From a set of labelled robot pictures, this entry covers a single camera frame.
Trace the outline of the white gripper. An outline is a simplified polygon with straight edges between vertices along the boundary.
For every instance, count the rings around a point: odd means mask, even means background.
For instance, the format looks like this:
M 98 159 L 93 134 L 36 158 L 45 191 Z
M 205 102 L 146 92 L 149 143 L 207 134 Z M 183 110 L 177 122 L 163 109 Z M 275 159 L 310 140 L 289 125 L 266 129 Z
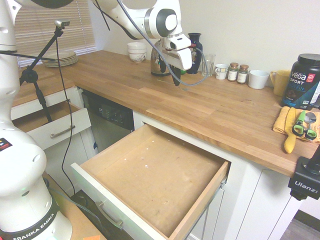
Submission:
M 176 86 L 180 85 L 181 70 L 189 70 L 192 67 L 192 53 L 189 48 L 181 50 L 163 50 L 166 62 L 171 65 L 172 79 Z

